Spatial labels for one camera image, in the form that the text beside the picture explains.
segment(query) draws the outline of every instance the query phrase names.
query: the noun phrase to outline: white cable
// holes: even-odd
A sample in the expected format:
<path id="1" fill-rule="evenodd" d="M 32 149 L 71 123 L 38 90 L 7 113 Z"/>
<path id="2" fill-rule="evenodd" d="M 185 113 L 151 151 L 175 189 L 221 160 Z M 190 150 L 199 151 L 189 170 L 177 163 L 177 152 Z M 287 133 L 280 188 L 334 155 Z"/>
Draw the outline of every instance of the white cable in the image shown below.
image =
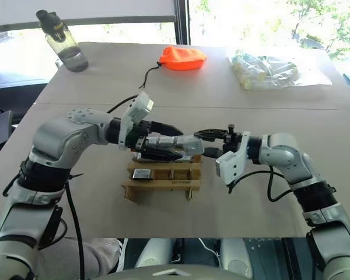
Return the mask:
<path id="1" fill-rule="evenodd" d="M 219 256 L 218 256 L 218 254 L 216 254 L 216 253 L 215 253 L 213 250 L 211 250 L 210 248 L 206 247 L 205 243 L 202 241 L 201 238 L 199 238 L 198 240 L 201 242 L 202 246 L 203 246 L 206 250 L 212 252 L 212 253 L 215 255 L 215 257 L 218 259 L 219 268 L 222 268 L 222 262 L 221 262 L 221 259 L 220 259 Z"/>
<path id="2" fill-rule="evenodd" d="M 120 250 L 119 262 L 118 262 L 118 267 L 116 272 L 122 271 L 124 268 L 124 258 L 126 253 L 127 241 L 128 241 L 128 238 L 125 238 L 123 241 L 122 249 Z"/>

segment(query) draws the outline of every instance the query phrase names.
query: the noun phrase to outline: orange pouch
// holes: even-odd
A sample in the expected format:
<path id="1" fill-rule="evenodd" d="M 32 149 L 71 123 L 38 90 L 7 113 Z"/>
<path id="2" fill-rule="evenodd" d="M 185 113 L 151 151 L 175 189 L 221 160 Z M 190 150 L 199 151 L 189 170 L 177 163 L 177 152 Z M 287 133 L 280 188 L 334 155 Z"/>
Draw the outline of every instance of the orange pouch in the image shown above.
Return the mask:
<path id="1" fill-rule="evenodd" d="M 172 70 L 193 70 L 200 68 L 206 60 L 206 55 L 193 48 L 166 47 L 159 58 L 159 62 Z"/>

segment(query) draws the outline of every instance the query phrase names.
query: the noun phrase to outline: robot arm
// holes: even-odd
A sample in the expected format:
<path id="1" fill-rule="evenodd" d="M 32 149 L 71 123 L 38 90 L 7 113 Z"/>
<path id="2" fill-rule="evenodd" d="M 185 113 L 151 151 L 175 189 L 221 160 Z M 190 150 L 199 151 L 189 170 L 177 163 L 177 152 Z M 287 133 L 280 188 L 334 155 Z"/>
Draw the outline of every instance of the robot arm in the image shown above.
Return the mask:
<path id="1" fill-rule="evenodd" d="M 350 219 L 335 199 L 335 189 L 314 169 L 295 137 L 287 133 L 253 137 L 249 132 L 235 133 L 233 128 L 230 125 L 228 131 L 207 129 L 195 133 L 206 141 L 223 139 L 223 151 L 205 150 L 207 156 L 217 158 L 218 176 L 231 190 L 248 160 L 280 170 L 303 209 L 306 223 L 312 227 L 307 242 L 314 262 L 320 270 L 325 269 L 327 280 L 350 279 Z"/>
<path id="2" fill-rule="evenodd" d="M 181 157 L 173 149 L 184 149 L 189 155 L 204 151 L 201 140 L 184 137 L 171 125 L 143 121 L 152 105 L 142 92 L 122 119 L 80 108 L 47 121 L 36 131 L 29 156 L 21 164 L 0 214 L 0 279 L 35 276 L 38 248 L 54 239 L 62 214 L 57 203 L 71 169 L 88 146 L 115 143 L 160 160 Z M 151 132 L 169 136 L 153 138 L 148 136 Z M 201 149 L 193 149 L 194 144 Z"/>

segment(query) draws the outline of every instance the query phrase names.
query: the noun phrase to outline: drawstring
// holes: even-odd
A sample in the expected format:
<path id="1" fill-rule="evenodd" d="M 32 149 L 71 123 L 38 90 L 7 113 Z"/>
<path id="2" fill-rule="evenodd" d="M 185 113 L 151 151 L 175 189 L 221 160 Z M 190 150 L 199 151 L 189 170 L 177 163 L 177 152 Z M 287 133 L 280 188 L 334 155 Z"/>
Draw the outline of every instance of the drawstring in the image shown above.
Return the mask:
<path id="1" fill-rule="evenodd" d="M 141 88 L 145 88 L 145 85 L 146 85 L 146 80 L 147 80 L 147 78 L 148 78 L 148 73 L 151 71 L 151 70 L 153 70 L 153 69 L 158 69 L 158 68 L 160 68 L 162 66 L 162 63 L 159 63 L 158 61 L 157 61 L 157 66 L 156 67 L 153 67 L 153 68 L 151 68 L 151 69 L 149 69 L 146 73 L 145 73 L 145 78 L 144 78 L 144 83 L 142 83 L 142 85 L 139 87 L 140 89 Z"/>

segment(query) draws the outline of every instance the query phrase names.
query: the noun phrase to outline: metal bar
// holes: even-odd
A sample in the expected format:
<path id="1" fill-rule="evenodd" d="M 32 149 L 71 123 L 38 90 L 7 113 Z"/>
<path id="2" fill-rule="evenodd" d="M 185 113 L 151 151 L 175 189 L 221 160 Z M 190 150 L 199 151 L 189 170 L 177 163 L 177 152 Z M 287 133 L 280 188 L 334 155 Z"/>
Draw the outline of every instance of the metal bar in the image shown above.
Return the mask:
<path id="1" fill-rule="evenodd" d="M 282 238 L 281 243 L 288 268 L 289 280 L 302 280 L 293 239 Z"/>
<path id="2" fill-rule="evenodd" d="M 176 22 L 174 23 L 176 43 L 181 45 L 189 45 L 190 33 L 189 33 L 188 1 L 174 0 L 174 11 L 175 11 L 175 17 L 176 17 Z"/>
<path id="3" fill-rule="evenodd" d="M 116 17 L 97 17 L 91 19 L 63 19 L 71 25 L 103 25 L 113 23 L 157 23 L 157 22 L 175 22 L 175 16 L 116 16 Z M 39 28 L 38 22 L 15 23 L 0 25 L 0 32 L 8 30 Z"/>

